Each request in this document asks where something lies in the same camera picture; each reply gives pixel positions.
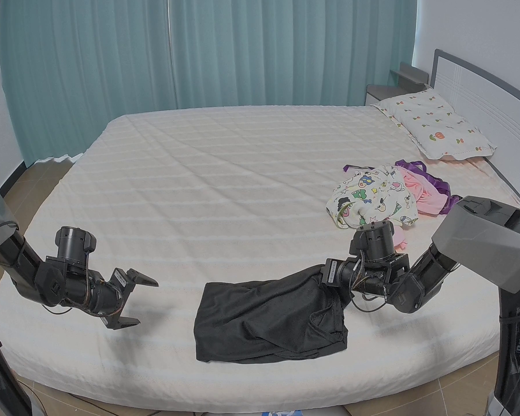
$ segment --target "teal curtain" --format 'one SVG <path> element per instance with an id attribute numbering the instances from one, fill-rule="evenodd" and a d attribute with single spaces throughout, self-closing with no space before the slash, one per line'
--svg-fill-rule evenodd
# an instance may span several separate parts
<path id="1" fill-rule="evenodd" d="M 167 0 L 0 0 L 0 66 L 27 165 L 123 114 L 176 108 Z"/>
<path id="2" fill-rule="evenodd" d="M 417 0 L 168 0 L 178 107 L 363 105 L 411 63 Z"/>

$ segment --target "white label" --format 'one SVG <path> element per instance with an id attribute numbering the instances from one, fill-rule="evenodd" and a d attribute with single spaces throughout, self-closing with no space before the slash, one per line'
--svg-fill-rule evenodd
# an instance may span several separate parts
<path id="1" fill-rule="evenodd" d="M 118 281 L 120 281 L 121 286 L 125 288 L 125 286 L 127 285 L 127 281 L 123 278 L 123 276 L 120 274 L 118 270 L 114 271 L 114 276 L 116 276 Z"/>
<path id="2" fill-rule="evenodd" d="M 331 261 L 331 269 L 329 270 L 329 278 L 328 282 L 333 283 L 333 278 L 335 277 L 335 270 L 337 269 L 337 261 L 332 260 Z"/>

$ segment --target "gray nightstand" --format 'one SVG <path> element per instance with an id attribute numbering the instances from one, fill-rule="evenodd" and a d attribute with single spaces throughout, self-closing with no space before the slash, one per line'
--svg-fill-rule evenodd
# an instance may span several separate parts
<path id="1" fill-rule="evenodd" d="M 372 105 L 383 99 L 396 97 L 397 95 L 417 93 L 426 89 L 429 74 L 421 69 L 401 62 L 398 71 L 390 71 L 399 80 L 399 86 L 368 85 L 366 87 L 366 101 L 364 105 Z"/>

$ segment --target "floor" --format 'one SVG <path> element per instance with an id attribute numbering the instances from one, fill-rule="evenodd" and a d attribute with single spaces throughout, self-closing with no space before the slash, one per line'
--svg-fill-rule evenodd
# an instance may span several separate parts
<path id="1" fill-rule="evenodd" d="M 49 161 L 29 168 L 5 197 L 24 232 L 42 202 L 71 167 L 67 160 Z M 0 268 L 0 279 L 3 270 Z M 495 384 L 497 353 L 420 387 L 384 398 L 346 406 L 352 416 L 482 416 Z M 114 406 L 76 397 L 18 378 L 42 401 L 48 416 L 147 416 L 151 410 Z M 186 412 L 160 412 L 159 416 L 191 416 Z"/>

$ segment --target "white bed sheet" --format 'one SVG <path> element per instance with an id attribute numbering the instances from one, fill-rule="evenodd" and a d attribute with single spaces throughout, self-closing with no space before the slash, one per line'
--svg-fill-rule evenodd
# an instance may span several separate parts
<path id="1" fill-rule="evenodd" d="M 325 211 L 345 164 L 420 160 L 374 107 L 221 107 L 135 114 L 112 121 L 36 213 L 26 232 L 55 255 L 62 225 L 97 238 L 91 268 L 135 268 L 137 287 L 111 331 L 72 311 L 54 316 L 0 282 L 0 340 L 20 375 L 126 406 L 260 412 L 353 403 L 420 385 L 499 348 L 497 288 L 460 267 L 423 309 L 348 307 L 348 348 L 306 361 L 241 365 L 194 357 L 193 324 L 208 281 L 281 278 L 347 257 L 353 230 Z M 483 161 L 428 163 L 456 194 L 518 205 Z M 411 229 L 411 262 L 440 218 Z"/>

